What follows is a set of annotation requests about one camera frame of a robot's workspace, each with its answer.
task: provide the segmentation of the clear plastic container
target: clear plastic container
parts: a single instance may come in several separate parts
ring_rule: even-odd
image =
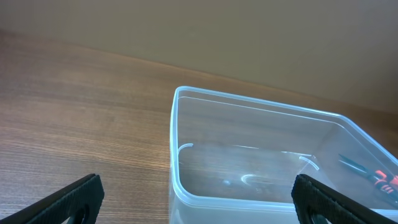
[[[397,207],[339,154],[398,174],[398,161],[348,118],[181,86],[170,122],[170,223],[298,223],[297,174],[398,221]]]

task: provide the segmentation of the orange and black object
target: orange and black object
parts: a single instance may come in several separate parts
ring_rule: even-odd
[[[373,183],[382,194],[386,196],[387,201],[398,208],[398,176],[386,174],[381,170],[369,170],[362,165],[348,159],[347,157],[339,154],[341,159],[339,160],[343,165],[352,170],[353,172],[363,176]]]

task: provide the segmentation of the beige wall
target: beige wall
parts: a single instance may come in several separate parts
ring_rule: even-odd
[[[0,29],[398,113],[396,0],[2,0]]]

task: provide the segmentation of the wood grain surface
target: wood grain surface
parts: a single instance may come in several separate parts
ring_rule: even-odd
[[[168,223],[170,110],[182,85],[341,113],[398,156],[396,114],[0,32],[0,218],[97,173],[97,223]]]

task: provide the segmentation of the plastic container rim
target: plastic container rim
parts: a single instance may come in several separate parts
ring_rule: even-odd
[[[358,125],[356,125],[352,120],[347,117],[326,112],[320,110],[314,110],[310,108],[304,108],[301,106],[293,106],[284,103],[277,103],[268,100],[261,100],[257,98],[251,98],[247,96],[234,95],[230,93],[223,93],[219,91],[206,90],[202,88],[190,87],[190,86],[180,86],[175,90],[174,100],[172,105],[171,117],[170,117],[170,170],[171,170],[171,181],[173,190],[176,196],[186,205],[191,207],[206,207],[206,208],[225,208],[225,209],[247,209],[247,210],[268,210],[275,212],[295,212],[294,204],[292,203],[280,203],[280,202],[260,202],[253,200],[241,200],[232,198],[215,198],[215,197],[204,197],[197,196],[189,193],[184,189],[180,182],[179,167],[178,167],[178,153],[181,150],[178,148],[178,99],[179,93],[181,91],[192,91],[196,93],[203,93],[207,95],[220,96],[225,98],[231,98],[235,100],[248,101],[252,103],[260,103],[263,105],[278,106],[281,108],[287,108],[297,111],[305,111],[314,114],[322,114],[335,118],[339,118],[346,123],[348,123],[352,128],[354,128],[359,134],[361,134],[367,141],[375,145],[381,152],[383,152],[395,165],[398,166],[398,160],[388,152],[384,147],[382,147],[377,141],[375,141],[370,135],[365,133]],[[398,210],[383,210],[383,209],[373,209],[375,212],[380,213],[386,217],[398,217]]]

